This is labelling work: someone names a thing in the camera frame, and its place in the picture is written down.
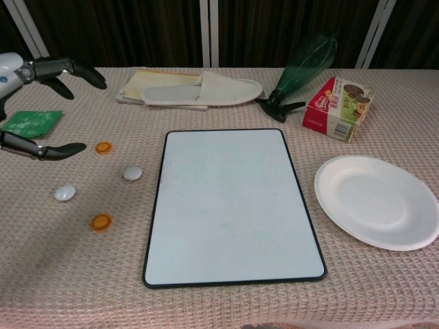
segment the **cardboard box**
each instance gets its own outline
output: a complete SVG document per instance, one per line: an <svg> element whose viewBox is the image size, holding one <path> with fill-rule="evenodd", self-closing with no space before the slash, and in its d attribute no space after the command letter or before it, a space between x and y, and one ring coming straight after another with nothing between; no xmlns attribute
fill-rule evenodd
<svg viewBox="0 0 439 329"><path fill-rule="evenodd" d="M349 143L373 97L371 87L332 77L308 103L302 125Z"/></svg>

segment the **tablecloth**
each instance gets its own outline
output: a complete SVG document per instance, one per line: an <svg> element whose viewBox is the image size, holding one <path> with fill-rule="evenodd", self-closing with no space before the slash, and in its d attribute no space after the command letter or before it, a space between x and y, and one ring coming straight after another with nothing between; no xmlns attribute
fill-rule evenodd
<svg viewBox="0 0 439 329"><path fill-rule="evenodd" d="M39 84L6 104L17 110L62 110L53 131L37 142L83 142L88 148L60 162L0 153L0 328L239 328L281 322L306 328L393 328L439 324L439 240L420 250L392 252L367 245L338 228L313 190L318 168L345 154L400 166L439 196L439 71L329 69L291 100L309 101L332 76L373 86L377 95L351 144L301 126L303 111L277 123L254 102L196 110L117 103L135 68L102 68L98 90L64 74L75 95L59 97ZM200 73L202 69L160 69ZM212 69L260 82L268 95L282 69ZM145 249L165 135L172 130L274 127L294 160L328 267L316 282L151 290L142 283ZM113 149L95 153L100 141ZM134 183L121 178L143 169ZM54 199L76 187L65 203ZM111 214L105 232L90 229L99 212Z"/></svg>

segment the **slipper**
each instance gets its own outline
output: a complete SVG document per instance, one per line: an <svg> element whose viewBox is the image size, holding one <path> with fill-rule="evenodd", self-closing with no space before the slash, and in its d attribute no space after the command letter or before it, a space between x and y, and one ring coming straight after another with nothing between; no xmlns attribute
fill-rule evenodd
<svg viewBox="0 0 439 329"><path fill-rule="evenodd" d="M146 88L140 97L146 105L231 106L252 101L261 93L256 81L205 71L195 84Z"/></svg>

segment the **white plate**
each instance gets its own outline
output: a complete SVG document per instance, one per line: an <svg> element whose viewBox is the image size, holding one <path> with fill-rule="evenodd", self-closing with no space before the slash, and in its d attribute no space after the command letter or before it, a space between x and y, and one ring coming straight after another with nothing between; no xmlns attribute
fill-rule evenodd
<svg viewBox="0 0 439 329"><path fill-rule="evenodd" d="M439 235L439 203L406 170L367 156L339 156L314 180L317 199L341 229L376 247L407 251Z"/></svg>

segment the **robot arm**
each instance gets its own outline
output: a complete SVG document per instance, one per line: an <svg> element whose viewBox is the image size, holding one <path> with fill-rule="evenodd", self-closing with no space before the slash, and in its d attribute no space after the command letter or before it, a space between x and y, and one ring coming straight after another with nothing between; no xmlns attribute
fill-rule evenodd
<svg viewBox="0 0 439 329"><path fill-rule="evenodd" d="M0 122L6 119L5 103L25 84L34 80L54 89L60 96L73 99L71 91L57 78L62 72L82 77L92 86L105 89L104 77L94 68L69 58L40 58L23 61L16 53L0 55ZM39 160L62 160L86 148L82 143L71 143L61 147L41 147L34 141L11 132L0 131L0 148L5 151L37 158Z"/></svg>

